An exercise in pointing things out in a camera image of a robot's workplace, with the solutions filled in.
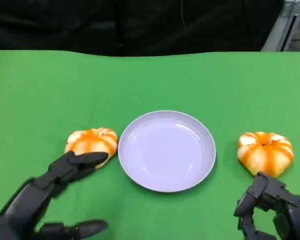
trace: green tablecloth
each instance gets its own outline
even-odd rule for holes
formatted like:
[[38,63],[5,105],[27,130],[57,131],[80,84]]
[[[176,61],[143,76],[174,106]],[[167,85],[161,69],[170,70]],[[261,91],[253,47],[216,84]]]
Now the green tablecloth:
[[[300,53],[207,53],[111,58],[62,51],[0,51],[0,209],[30,176],[45,172],[74,130],[114,129],[138,116],[185,112],[212,133],[217,161],[207,179],[162,194],[132,182],[118,158],[51,202],[46,222],[105,219],[92,239],[242,239],[233,217],[253,177],[237,160],[244,132],[290,138],[294,164],[279,179],[300,194]],[[255,213],[275,234],[271,212]]]

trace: robotic hand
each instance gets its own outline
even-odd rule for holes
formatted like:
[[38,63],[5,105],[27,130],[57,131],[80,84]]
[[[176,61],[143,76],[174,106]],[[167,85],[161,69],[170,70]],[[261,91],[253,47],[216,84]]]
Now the robotic hand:
[[72,227],[46,223],[35,232],[51,198],[58,197],[69,183],[92,174],[95,166],[107,158],[104,152],[75,156],[69,151],[53,162],[45,174],[26,181],[0,212],[0,240],[79,240],[106,229],[107,222],[91,220]]
[[300,240],[300,196],[291,194],[285,187],[283,182],[258,172],[234,212],[239,217],[238,230],[242,230],[245,240],[276,240],[275,236],[256,230],[255,207],[265,212],[275,211],[273,222],[282,240]]

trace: small pumpkin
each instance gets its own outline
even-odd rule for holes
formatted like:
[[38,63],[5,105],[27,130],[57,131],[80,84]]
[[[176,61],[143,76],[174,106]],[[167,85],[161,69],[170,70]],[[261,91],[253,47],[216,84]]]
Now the small pumpkin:
[[294,160],[290,141],[284,136],[266,132],[246,132],[241,135],[237,155],[252,175],[261,171],[275,178]]
[[93,152],[108,153],[106,161],[96,166],[101,168],[116,153],[117,147],[117,134],[111,129],[101,127],[71,133],[64,152],[73,151],[75,155]]

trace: orange pumpkin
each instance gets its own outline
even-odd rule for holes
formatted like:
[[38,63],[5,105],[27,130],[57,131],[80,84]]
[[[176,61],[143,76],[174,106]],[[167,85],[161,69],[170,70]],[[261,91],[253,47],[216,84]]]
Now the orange pumpkin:
[[64,152],[73,151],[75,155],[105,152],[109,156],[96,168],[101,168],[117,151],[118,137],[116,133],[108,128],[89,129],[85,131],[74,131],[70,134]]
[[275,133],[246,132],[239,138],[237,154],[252,175],[261,171],[278,177],[294,160],[290,141]]

